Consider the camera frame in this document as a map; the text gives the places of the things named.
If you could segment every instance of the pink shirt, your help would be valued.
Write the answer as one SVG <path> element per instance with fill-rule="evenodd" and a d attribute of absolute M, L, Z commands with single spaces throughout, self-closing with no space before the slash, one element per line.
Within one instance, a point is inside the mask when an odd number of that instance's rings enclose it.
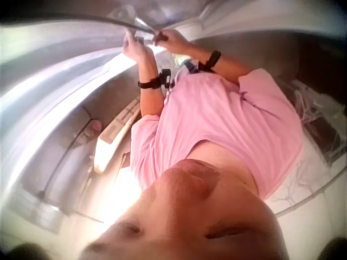
<path fill-rule="evenodd" d="M 201 140 L 241 159 L 261 198 L 278 188 L 301 150 L 300 119 L 265 70 L 239 83 L 212 73 L 179 76 L 161 116 L 146 115 L 133 125 L 131 171 L 143 190 Z"/>

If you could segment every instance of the man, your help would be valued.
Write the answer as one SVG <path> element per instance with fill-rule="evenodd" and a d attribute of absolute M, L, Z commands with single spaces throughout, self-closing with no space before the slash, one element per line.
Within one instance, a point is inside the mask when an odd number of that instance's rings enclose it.
<path fill-rule="evenodd" d="M 158 45 L 209 72 L 182 68 L 164 104 L 153 52 L 127 33 L 143 116 L 132 127 L 131 169 L 144 191 L 82 259 L 287 259 L 262 200 L 299 155 L 294 108 L 265 70 L 162 33 Z"/>

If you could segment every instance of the hand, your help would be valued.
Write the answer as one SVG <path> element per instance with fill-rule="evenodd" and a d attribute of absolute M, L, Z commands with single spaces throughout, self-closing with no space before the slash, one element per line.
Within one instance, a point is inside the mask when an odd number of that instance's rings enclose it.
<path fill-rule="evenodd" d="M 175 54 L 187 55 L 189 53 L 193 44 L 188 42 L 182 34 L 176 30 L 162 30 L 161 32 L 169 39 L 167 41 L 156 42 L 156 45 L 164 47 L 169 52 Z"/>
<path fill-rule="evenodd" d="M 137 64 L 152 63 L 153 61 L 155 63 L 151 48 L 139 42 L 129 30 L 125 31 L 123 53 L 125 56 L 133 59 Z"/>

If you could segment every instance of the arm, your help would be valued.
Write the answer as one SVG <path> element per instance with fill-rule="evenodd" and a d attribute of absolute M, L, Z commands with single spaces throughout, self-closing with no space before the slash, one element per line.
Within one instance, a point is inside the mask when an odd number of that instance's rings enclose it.
<path fill-rule="evenodd" d="M 153 51 L 138 42 L 129 32 L 124 39 L 124 55 L 136 61 L 139 69 L 139 81 L 147 83 L 158 77 L 158 69 Z M 140 109 L 141 115 L 160 116 L 164 107 L 164 95 L 161 88 L 141 89 Z"/>
<path fill-rule="evenodd" d="M 175 30 L 163 30 L 162 33 L 166 35 L 169 40 L 160 41 L 158 45 L 166 48 L 168 51 L 175 54 L 188 55 L 194 60 L 199 60 L 203 64 L 206 64 L 210 59 L 212 51 L 205 50 L 188 42 L 179 32 Z M 239 77 L 247 75 L 251 72 L 251 69 L 238 61 L 222 55 L 213 67 L 213 71 L 228 81 L 238 85 Z"/>

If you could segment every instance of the black wristband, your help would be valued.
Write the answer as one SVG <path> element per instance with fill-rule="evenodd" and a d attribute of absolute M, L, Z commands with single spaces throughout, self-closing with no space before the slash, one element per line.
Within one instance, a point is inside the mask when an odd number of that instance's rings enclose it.
<path fill-rule="evenodd" d="M 222 54 L 215 50 L 212 54 L 210 59 L 208 60 L 208 62 L 206 62 L 205 67 L 207 69 L 212 69 L 214 67 L 214 65 L 216 65 L 216 63 L 218 62 L 219 58 L 222 56 Z"/>
<path fill-rule="evenodd" d="M 147 89 L 147 88 L 157 89 L 162 86 L 162 83 L 161 83 L 160 77 L 156 77 L 155 79 L 152 79 L 150 82 L 146 82 L 146 83 L 138 82 L 137 85 L 139 86 L 139 88 L 142 88 L 142 89 Z"/>

